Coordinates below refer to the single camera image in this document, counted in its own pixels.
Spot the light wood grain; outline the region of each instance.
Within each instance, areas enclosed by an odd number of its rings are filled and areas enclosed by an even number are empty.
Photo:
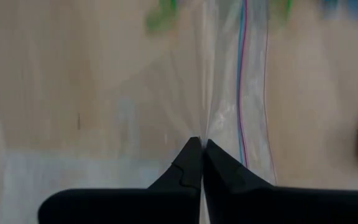
[[[0,0],[0,223],[67,188],[146,187],[201,135],[200,2],[149,36],[157,0]]]
[[[358,21],[294,1],[268,43],[268,131],[279,185],[358,189]]]

